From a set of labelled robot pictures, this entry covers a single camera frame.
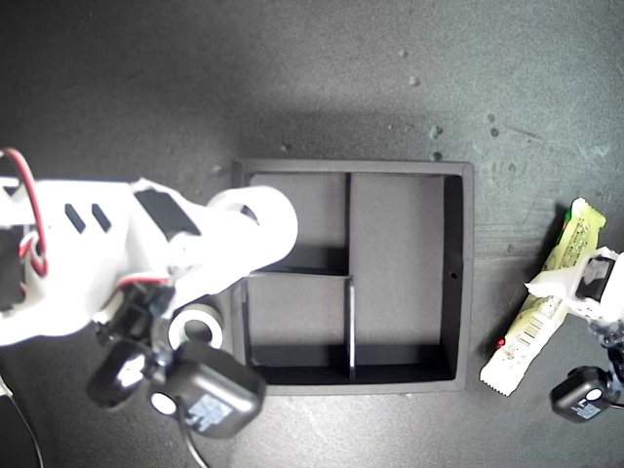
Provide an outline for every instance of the black wire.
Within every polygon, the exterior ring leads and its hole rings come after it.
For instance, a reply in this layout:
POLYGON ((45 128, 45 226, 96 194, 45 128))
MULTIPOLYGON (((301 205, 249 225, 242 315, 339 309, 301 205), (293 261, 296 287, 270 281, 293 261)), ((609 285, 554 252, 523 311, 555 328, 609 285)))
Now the black wire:
POLYGON ((18 403, 13 399, 13 397, 9 397, 9 400, 11 400, 11 403, 13 403, 13 406, 16 407, 16 410, 18 411, 19 417, 23 421, 23 424, 26 426, 26 429, 28 429, 28 433, 30 434, 30 438, 32 439, 32 444, 35 446, 35 450, 37 451, 37 458, 39 459, 39 468, 44 468, 44 466, 43 466, 43 456, 41 456, 41 449, 39 448, 39 442, 37 442, 37 438, 35 437, 35 433, 33 432, 32 428, 30 427, 30 424, 28 423, 28 420, 26 419, 26 417, 21 412, 21 409, 18 406, 18 403))
POLYGON ((175 399, 175 405, 177 406, 177 425, 179 426, 179 432, 182 434, 182 439, 184 440, 188 451, 191 452, 191 455, 193 455, 193 458, 195 458, 195 461, 199 466, 201 466, 201 468, 211 468, 208 462, 202 458, 202 455, 200 455, 199 451, 195 447, 195 443, 193 442, 193 439, 188 431, 188 426, 186 425, 186 405, 184 404, 184 401, 180 397, 177 397, 175 399))

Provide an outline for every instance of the black organizer box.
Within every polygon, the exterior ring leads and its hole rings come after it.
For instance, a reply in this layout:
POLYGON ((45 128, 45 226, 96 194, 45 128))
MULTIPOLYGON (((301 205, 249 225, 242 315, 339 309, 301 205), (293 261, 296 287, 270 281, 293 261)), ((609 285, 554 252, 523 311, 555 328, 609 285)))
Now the black organizer box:
POLYGON ((233 289, 233 351, 274 395, 463 388, 473 172, 463 163, 246 160, 292 201, 282 261, 233 289))

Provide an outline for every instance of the small hole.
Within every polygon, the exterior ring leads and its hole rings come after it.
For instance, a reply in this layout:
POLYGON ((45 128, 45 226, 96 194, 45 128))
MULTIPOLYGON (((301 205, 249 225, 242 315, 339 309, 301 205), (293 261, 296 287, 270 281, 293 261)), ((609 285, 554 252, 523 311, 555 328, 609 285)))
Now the small hole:
POLYGON ((245 215, 246 217, 250 218, 256 224, 260 225, 260 223, 257 220, 257 217, 255 217, 255 213, 247 205, 245 205, 243 209, 241 209, 241 213, 245 215))
POLYGON ((78 231, 79 234, 82 234, 85 227, 87 227, 87 224, 85 224, 85 221, 82 220, 82 217, 80 217, 80 215, 76 212, 76 209, 70 203, 65 205, 65 215, 71 221, 76 231, 78 231))
POLYGON ((104 214, 102 208, 97 203, 93 203, 91 205, 91 214, 97 220, 104 232, 108 232, 110 230, 110 221, 106 217, 106 214, 104 214))
POLYGON ((184 324, 184 332, 191 341, 203 341, 210 343, 213 340, 211 329, 204 322, 189 320, 184 324))

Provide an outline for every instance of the gray table surface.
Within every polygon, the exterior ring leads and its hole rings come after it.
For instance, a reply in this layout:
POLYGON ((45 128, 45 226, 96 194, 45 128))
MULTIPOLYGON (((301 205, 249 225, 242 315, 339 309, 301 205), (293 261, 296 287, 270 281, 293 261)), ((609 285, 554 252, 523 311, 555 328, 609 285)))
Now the gray table surface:
MULTIPOLYGON (((269 398, 234 440, 201 448, 214 468, 623 466, 622 414, 573 425, 549 410, 568 370, 605 364, 581 320, 510 398, 478 378, 560 207, 586 197, 608 218, 601 243, 624 250, 623 20, 617 0, 8 0, 0 140, 40 177, 145 176, 203 202, 235 158, 471 162, 465 390, 269 398)), ((193 467, 174 422, 143 399, 112 413, 87 399, 102 356, 92 332, 0 352, 47 466, 193 467)), ((35 466, 8 421, 0 463, 35 466)))

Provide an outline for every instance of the snack bar wrapper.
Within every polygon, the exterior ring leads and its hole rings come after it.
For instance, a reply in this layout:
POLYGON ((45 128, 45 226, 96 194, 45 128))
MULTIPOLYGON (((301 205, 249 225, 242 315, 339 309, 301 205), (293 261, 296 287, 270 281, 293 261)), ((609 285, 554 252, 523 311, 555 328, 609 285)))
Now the snack bar wrapper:
MULTIPOLYGON (((565 215, 562 234, 542 270, 574 266, 598 247, 606 219, 582 198, 565 215)), ((508 397, 520 384, 528 365, 564 322, 567 306, 555 297, 529 295, 499 348, 481 370, 481 381, 508 397)))

